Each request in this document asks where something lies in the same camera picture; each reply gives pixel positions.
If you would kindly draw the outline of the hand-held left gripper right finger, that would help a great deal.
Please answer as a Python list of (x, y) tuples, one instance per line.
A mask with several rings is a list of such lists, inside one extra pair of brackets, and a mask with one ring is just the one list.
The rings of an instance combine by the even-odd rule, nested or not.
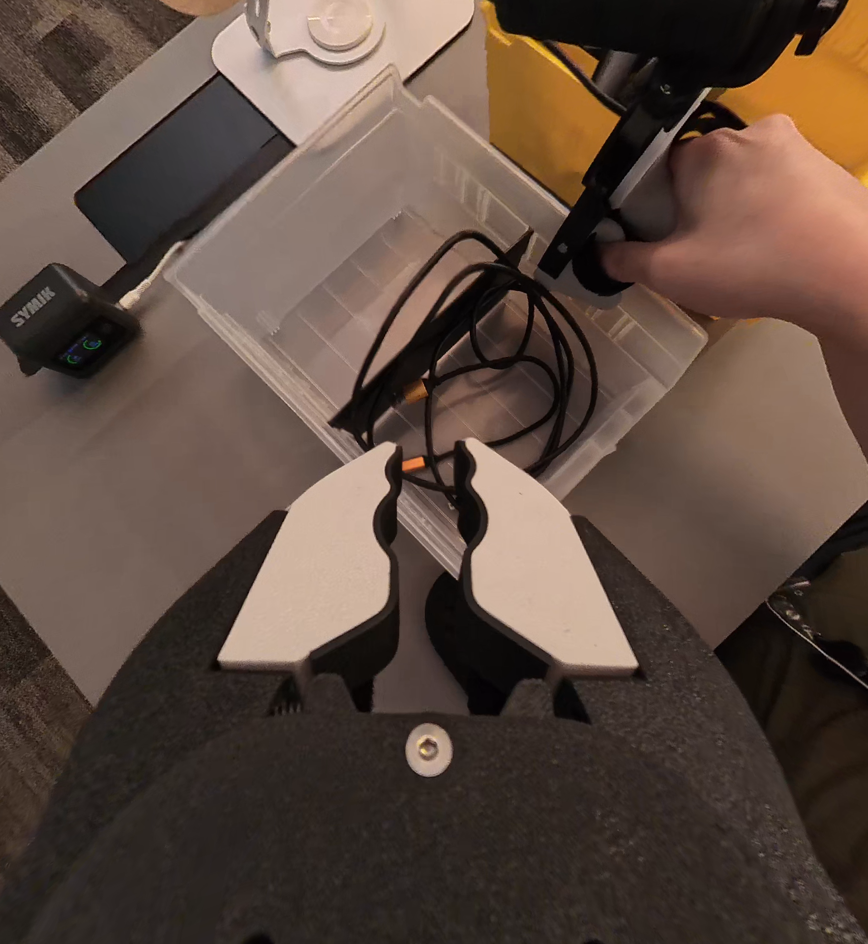
[(473, 437), (454, 447), (464, 601), (540, 676), (625, 678), (639, 661), (577, 525), (538, 480)]

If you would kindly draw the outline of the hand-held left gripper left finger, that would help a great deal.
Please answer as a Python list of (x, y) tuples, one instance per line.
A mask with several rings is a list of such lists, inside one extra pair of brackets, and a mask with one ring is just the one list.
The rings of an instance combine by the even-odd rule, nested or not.
[(382, 442), (289, 506), (218, 652), (220, 668), (373, 679), (391, 662), (402, 465), (402, 449)]

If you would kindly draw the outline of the yellow plastic bin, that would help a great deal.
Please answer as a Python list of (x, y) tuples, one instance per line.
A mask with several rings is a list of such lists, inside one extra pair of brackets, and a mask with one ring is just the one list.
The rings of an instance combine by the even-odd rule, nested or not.
[[(619, 120), (580, 79), (592, 77), (602, 54), (563, 43), (560, 49), (572, 61), (567, 66), (540, 42), (503, 30), (495, 2), (487, 3), (485, 15), (490, 139), (562, 197), (568, 215)], [(868, 192), (868, 2), (847, 2), (810, 56), (796, 56), (795, 45), (747, 86), (710, 92), (711, 113), (700, 115), (697, 129), (686, 128), (669, 152), (670, 174), (677, 147), (785, 115)]]

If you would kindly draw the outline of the clear plastic bin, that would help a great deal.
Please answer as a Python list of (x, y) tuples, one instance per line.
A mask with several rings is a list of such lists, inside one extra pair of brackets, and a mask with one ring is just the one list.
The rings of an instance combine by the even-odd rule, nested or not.
[[(216, 334), (343, 462), (362, 450), (330, 421), (397, 296), (458, 231), (503, 249), (527, 230), (532, 275), (566, 207), (433, 97), (418, 101), (392, 68), (215, 220), (168, 280)], [(452, 248), (405, 305), (366, 382), (408, 342), (444, 286), (488, 262), (475, 242)], [(671, 390), (705, 347), (706, 332), (672, 303), (634, 286), (604, 311), (557, 291), (595, 359), (599, 396), (589, 426), (539, 477), (565, 498)], [(531, 363), (450, 382), (433, 407), (436, 453), (524, 429), (552, 404)], [(400, 524), (448, 571), (464, 544), (456, 512), (404, 485)]]

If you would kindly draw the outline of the person's right hand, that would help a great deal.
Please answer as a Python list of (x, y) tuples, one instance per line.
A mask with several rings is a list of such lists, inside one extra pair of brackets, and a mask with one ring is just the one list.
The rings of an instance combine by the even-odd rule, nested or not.
[(605, 273), (718, 317), (802, 325), (829, 298), (841, 238), (868, 192), (785, 115), (675, 149), (676, 227), (657, 242), (601, 247)]

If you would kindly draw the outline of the white stand base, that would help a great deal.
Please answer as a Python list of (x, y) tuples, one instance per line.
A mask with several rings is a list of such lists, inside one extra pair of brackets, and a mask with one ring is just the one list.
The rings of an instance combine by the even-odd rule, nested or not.
[(248, 98), (358, 89), (388, 65), (410, 77), (471, 23), (472, 1), (247, 2), (215, 39), (216, 70)]

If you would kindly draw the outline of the black power station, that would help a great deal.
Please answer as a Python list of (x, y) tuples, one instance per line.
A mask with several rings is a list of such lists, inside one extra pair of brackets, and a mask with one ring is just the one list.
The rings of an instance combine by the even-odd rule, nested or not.
[(140, 334), (131, 313), (65, 265), (45, 266), (0, 306), (0, 340), (26, 377), (91, 379)]

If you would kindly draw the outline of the black flat desk pad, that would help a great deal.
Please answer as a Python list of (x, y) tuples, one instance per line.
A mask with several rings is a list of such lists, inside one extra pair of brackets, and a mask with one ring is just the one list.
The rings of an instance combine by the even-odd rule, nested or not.
[(203, 228), (295, 145), (215, 75), (74, 195), (127, 265)]

